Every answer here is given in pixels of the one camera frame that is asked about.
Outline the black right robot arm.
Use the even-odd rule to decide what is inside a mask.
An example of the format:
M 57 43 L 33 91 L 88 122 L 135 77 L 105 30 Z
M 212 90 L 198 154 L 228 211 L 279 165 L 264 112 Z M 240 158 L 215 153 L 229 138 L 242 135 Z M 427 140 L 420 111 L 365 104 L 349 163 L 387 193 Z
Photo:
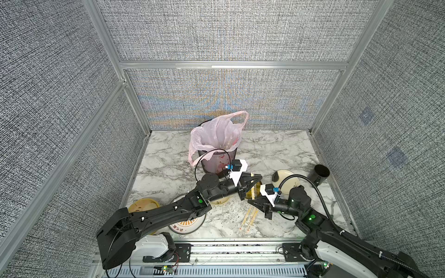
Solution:
M 407 254 L 393 254 L 367 243 L 316 211 L 303 186 L 292 188 L 287 199 L 264 195 L 248 202 L 264 212 L 267 219 L 271 219 L 273 213 L 294 216 L 296 227 L 305 233 L 296 253 L 307 261 L 329 262 L 357 278 L 426 276 Z

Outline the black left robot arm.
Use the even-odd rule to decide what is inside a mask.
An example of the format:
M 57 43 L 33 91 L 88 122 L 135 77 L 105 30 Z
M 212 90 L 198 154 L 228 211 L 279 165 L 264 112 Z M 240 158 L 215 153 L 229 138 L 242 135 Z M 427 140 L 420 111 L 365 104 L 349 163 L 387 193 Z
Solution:
M 237 180 L 220 181 L 218 175 L 207 173 L 193 190 L 169 205 L 135 213 L 126 207 L 117 210 L 96 235 L 103 269 L 109 270 L 127 261 L 141 238 L 177 222 L 205 215 L 212 209 L 210 202 L 214 200 L 233 194 L 243 200 L 262 179 L 260 174 L 240 172 L 240 175 Z

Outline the wrapped chopsticks pile on table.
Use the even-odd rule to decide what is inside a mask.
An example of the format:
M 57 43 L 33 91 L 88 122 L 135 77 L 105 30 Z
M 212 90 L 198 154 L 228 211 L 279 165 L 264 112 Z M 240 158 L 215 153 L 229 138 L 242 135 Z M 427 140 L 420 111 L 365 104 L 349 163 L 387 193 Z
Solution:
M 256 207 L 250 207 L 245 214 L 239 229 L 238 229 L 238 235 L 246 235 L 250 232 L 251 227 L 253 226 L 253 223 L 257 217 L 258 209 Z

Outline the yellow patterned black plate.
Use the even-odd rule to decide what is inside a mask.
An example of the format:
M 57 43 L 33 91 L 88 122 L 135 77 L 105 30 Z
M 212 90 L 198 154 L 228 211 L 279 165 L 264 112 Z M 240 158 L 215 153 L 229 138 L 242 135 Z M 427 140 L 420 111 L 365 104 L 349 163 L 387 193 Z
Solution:
M 258 195 L 261 195 L 261 193 L 260 193 L 261 185 L 262 185 L 262 182 L 261 182 L 261 181 L 255 183 L 255 186 L 256 186 L 256 189 L 257 189 L 257 196 L 256 196 L 256 198 L 258 197 Z M 246 196 L 246 199 L 250 199 L 250 192 L 248 192 L 248 194 L 247 194 L 247 196 Z

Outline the cream small plate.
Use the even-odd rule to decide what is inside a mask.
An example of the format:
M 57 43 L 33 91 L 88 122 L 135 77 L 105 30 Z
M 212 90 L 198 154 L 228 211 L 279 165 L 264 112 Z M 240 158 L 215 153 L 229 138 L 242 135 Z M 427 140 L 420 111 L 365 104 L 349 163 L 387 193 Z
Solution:
M 223 205 L 223 204 L 227 203 L 229 200 L 230 200 L 230 196 L 226 196 L 221 199 L 211 201 L 211 204 L 212 205 Z

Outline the black mesh trash bin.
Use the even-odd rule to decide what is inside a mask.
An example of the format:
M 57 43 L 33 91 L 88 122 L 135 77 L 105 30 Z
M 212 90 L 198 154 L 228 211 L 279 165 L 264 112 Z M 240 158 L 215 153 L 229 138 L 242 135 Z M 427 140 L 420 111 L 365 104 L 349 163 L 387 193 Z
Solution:
M 202 122 L 199 126 L 204 123 L 211 121 L 211 119 Z M 238 148 L 233 151 L 228 152 L 231 159 L 235 159 Z M 199 156 L 206 154 L 206 151 L 198 151 Z M 224 152 L 215 152 L 213 156 L 209 159 L 202 159 L 200 161 L 205 173 L 220 174 L 222 171 L 226 170 L 225 166 L 230 162 L 228 155 Z

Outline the pink plastic trash bag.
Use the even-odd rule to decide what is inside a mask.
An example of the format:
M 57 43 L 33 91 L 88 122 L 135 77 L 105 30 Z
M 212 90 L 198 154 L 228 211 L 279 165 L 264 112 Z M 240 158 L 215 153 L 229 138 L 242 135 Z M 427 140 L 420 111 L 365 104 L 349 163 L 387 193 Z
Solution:
M 189 164 L 198 164 L 198 159 L 192 158 L 197 151 L 213 153 L 214 149 L 223 149 L 232 152 L 238 148 L 248 119 L 247 111 L 238 111 L 216 117 L 192 129 L 188 151 Z

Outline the black mug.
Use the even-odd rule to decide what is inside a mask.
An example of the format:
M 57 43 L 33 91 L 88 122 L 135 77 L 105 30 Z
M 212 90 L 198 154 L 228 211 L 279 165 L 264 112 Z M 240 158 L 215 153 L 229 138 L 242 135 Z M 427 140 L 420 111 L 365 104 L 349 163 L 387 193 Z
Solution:
M 321 185 L 328 177 L 330 176 L 330 170 L 328 167 L 317 164 L 314 168 L 309 172 L 307 178 L 318 187 Z

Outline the yellow steamer basket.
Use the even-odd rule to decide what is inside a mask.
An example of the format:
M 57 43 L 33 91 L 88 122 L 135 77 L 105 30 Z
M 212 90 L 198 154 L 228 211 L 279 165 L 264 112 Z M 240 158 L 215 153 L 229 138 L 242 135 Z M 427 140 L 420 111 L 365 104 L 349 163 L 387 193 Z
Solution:
M 137 201 L 135 201 L 132 205 L 128 207 L 129 213 L 135 213 L 135 212 L 144 212 L 147 210 L 153 210 L 156 208 L 159 208 L 160 204 L 151 198 L 142 198 Z

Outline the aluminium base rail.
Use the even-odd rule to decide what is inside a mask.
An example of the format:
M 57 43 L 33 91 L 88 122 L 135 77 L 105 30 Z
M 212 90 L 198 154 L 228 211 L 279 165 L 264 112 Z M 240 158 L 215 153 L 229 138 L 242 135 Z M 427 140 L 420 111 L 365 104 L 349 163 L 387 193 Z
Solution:
M 374 274 L 332 245 L 322 243 L 311 263 L 297 251 L 300 238 L 180 239 L 167 262 L 142 253 L 105 271 L 95 257 L 90 278 L 372 278 Z

